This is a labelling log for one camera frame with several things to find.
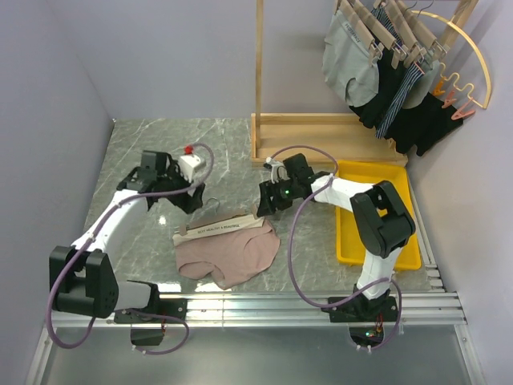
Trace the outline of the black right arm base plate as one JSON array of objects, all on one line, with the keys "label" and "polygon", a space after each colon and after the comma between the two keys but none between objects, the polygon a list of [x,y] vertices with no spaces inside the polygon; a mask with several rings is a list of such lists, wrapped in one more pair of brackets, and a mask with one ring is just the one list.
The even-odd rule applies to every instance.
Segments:
[{"label": "black right arm base plate", "polygon": [[360,294],[343,305],[334,305],[342,299],[343,297],[329,297],[329,307],[321,310],[329,315],[332,323],[395,322],[398,319],[398,304],[389,292],[373,300]]}]

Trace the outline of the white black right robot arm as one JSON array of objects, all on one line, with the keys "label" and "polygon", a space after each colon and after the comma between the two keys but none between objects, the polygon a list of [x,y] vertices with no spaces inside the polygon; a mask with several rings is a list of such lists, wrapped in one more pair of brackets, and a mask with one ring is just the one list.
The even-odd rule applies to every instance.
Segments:
[{"label": "white black right robot arm", "polygon": [[373,319],[382,309],[394,284],[396,261],[416,231],[413,217],[388,180],[366,184],[340,178],[335,172],[314,172],[304,154],[283,161],[268,157],[264,168],[271,179],[259,184],[258,217],[271,216],[302,199],[289,232],[288,258],[292,257],[295,228],[302,209],[309,202],[328,204],[352,213],[357,235],[365,249],[362,272],[353,293],[332,304],[321,304],[306,297],[297,284],[292,262],[289,276],[297,294],[311,306],[320,309],[353,304],[354,313],[362,320]]}]

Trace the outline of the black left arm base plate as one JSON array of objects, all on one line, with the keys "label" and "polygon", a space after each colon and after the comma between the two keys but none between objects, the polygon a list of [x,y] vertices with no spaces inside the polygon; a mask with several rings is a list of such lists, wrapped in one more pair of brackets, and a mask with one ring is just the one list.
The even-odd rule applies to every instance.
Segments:
[{"label": "black left arm base plate", "polygon": [[172,298],[160,300],[155,307],[144,309],[120,310],[115,312],[114,322],[118,324],[140,324],[140,323],[167,323],[164,317],[173,317],[185,320],[188,309],[188,300],[185,298]]}]

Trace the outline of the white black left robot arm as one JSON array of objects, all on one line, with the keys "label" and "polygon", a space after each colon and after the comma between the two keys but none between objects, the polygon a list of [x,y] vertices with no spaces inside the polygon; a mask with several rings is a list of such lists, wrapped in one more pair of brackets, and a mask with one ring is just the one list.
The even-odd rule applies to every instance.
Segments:
[{"label": "white black left robot arm", "polygon": [[143,152],[96,222],[71,245],[51,252],[52,310],[107,318],[133,309],[141,321],[154,322],[162,311],[156,284],[118,278],[114,262],[123,239],[158,200],[164,198],[186,214],[202,207],[205,185],[195,176],[204,164],[192,148],[177,159],[166,152]]}]

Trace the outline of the beige clip hanger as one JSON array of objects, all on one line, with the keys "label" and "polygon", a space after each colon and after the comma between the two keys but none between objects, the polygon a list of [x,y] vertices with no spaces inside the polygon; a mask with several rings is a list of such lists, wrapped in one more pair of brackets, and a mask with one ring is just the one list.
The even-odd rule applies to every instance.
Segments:
[{"label": "beige clip hanger", "polygon": [[250,206],[245,207],[243,209],[234,209],[229,210],[226,213],[221,213],[220,200],[215,197],[211,197],[208,198],[207,201],[204,203],[203,209],[208,209],[212,202],[215,203],[214,213],[212,215],[205,215],[201,217],[199,220],[190,221],[189,223],[185,223],[179,227],[175,227],[174,234],[185,236],[193,229],[198,229],[200,227],[222,223],[225,221],[232,220],[233,218],[245,217],[248,215],[253,216],[255,219],[257,219],[257,205],[255,203],[252,203]]}]

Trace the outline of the pink and cream underwear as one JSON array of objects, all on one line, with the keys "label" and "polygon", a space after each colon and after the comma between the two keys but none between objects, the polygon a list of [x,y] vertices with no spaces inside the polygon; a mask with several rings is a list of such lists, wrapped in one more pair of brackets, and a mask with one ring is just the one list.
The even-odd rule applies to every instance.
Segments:
[{"label": "pink and cream underwear", "polygon": [[268,269],[281,244],[272,224],[252,214],[176,233],[172,241],[180,275],[209,275],[222,290]]}]

